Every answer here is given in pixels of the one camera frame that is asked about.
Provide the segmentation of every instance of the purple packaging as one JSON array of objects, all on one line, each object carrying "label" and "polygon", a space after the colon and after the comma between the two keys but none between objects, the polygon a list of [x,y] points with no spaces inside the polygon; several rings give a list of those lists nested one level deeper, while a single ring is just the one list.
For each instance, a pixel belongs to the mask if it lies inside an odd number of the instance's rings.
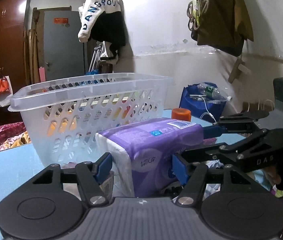
[{"label": "purple packaging", "polygon": [[172,154],[202,144],[203,128],[162,117],[104,130],[96,142],[101,153],[112,154],[123,194],[148,197],[177,180]]}]

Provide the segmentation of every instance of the das logo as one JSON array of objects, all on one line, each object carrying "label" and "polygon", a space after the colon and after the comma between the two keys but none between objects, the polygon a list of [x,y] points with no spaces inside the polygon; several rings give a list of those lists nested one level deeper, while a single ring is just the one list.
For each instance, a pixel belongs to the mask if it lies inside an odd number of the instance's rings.
[{"label": "das logo", "polygon": [[272,162],[274,160],[274,156],[271,155],[270,157],[265,157],[264,159],[258,159],[257,165],[261,165],[262,163]]}]

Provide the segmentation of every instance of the blue plastic bag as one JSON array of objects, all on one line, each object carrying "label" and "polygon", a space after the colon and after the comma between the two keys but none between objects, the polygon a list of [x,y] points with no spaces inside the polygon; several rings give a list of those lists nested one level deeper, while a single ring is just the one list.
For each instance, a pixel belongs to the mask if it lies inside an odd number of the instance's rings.
[{"label": "blue plastic bag", "polygon": [[97,75],[97,74],[99,74],[99,70],[98,70],[98,69],[95,69],[95,70],[93,70],[93,71],[87,72],[87,73],[85,74],[85,76]]},{"label": "blue plastic bag", "polygon": [[[217,88],[216,84],[214,83],[205,83]],[[203,101],[196,101],[189,96],[202,95],[202,93],[199,92],[197,85],[199,84],[189,85],[188,87],[184,88],[179,107],[190,110],[192,116],[200,118],[203,113],[207,112],[205,103]],[[226,102],[221,102],[220,104],[207,103],[208,111],[215,117],[216,121],[219,120],[222,112],[224,111],[225,105]],[[204,115],[202,119],[208,122],[214,122],[214,120],[207,114]]]}]

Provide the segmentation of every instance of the orange cup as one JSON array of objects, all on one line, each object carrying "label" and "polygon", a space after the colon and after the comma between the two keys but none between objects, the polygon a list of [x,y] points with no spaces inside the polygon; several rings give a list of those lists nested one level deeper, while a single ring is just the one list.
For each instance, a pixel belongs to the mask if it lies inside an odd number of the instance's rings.
[{"label": "orange cup", "polygon": [[190,122],[191,112],[188,109],[184,109],[184,108],[174,108],[171,111],[171,118]]}]

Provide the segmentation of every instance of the red sticker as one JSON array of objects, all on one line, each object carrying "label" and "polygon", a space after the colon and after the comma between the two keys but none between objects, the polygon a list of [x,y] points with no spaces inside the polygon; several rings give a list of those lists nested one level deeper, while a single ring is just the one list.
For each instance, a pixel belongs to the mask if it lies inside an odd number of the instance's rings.
[{"label": "red sticker", "polygon": [[57,23],[57,24],[68,23],[68,18],[54,18],[54,23]]}]

